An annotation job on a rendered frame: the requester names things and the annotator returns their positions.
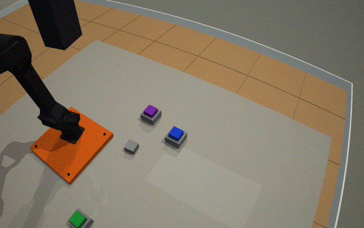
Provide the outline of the blue button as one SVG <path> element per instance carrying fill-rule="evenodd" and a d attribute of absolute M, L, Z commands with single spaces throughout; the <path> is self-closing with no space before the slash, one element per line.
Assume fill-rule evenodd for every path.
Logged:
<path fill-rule="evenodd" d="M 165 136 L 165 142 L 179 149 L 186 138 L 187 132 L 173 126 Z"/>

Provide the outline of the purple button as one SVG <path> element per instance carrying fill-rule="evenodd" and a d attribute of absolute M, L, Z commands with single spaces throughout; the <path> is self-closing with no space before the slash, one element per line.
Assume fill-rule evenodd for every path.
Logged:
<path fill-rule="evenodd" d="M 162 116 L 162 111 L 151 105 L 148 105 L 148 107 L 140 115 L 141 120 L 153 126 Z"/>

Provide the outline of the green button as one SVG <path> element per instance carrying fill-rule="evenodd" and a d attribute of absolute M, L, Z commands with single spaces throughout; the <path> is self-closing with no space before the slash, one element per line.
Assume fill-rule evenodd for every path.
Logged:
<path fill-rule="evenodd" d="M 69 218 L 67 223 L 73 228 L 89 228 L 94 221 L 79 208 Z"/>

